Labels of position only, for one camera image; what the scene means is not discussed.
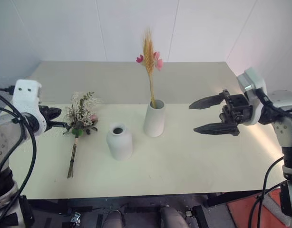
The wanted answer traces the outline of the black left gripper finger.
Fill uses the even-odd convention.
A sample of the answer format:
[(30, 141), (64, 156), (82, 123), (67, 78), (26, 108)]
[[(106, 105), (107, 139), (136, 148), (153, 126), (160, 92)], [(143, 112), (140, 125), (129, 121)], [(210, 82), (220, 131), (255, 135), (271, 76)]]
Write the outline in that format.
[(68, 125), (66, 122), (57, 122), (57, 121), (50, 121), (50, 126), (59, 127), (59, 128), (69, 128), (70, 127), (70, 125)]
[(53, 120), (56, 119), (61, 115), (62, 110), (59, 108), (51, 107), (49, 108), (49, 119)]

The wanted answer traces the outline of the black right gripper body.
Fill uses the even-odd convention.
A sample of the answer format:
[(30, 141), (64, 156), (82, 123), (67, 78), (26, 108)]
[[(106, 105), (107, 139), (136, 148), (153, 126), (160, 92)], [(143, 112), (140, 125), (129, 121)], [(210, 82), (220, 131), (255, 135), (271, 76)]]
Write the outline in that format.
[(244, 95), (223, 93), (226, 105), (222, 107), (220, 120), (226, 124), (243, 124), (252, 118), (253, 107)]

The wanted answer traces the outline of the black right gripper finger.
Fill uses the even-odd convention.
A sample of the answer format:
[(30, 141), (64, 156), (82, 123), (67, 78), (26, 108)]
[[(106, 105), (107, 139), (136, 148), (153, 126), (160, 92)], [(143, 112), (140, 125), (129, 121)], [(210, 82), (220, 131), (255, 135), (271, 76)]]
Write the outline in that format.
[(218, 95), (205, 97), (202, 99), (199, 99), (192, 104), (189, 105), (189, 109), (196, 109), (196, 110), (202, 110), (207, 109), (215, 105), (219, 105), (223, 100), (225, 100), (229, 96), (228, 90), (223, 90)]
[(238, 136), (240, 133), (236, 123), (209, 123), (194, 128), (194, 131), (208, 135), (230, 134), (232, 136)]

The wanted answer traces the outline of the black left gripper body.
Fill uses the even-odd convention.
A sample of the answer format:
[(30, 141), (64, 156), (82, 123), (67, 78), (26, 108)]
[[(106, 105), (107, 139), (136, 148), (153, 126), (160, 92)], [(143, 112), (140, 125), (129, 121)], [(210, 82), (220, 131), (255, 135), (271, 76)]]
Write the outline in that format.
[(51, 129), (52, 127), (51, 127), (50, 121), (52, 120), (53, 109), (45, 105), (39, 105), (39, 111), (45, 118), (46, 126), (47, 126), (46, 130)]

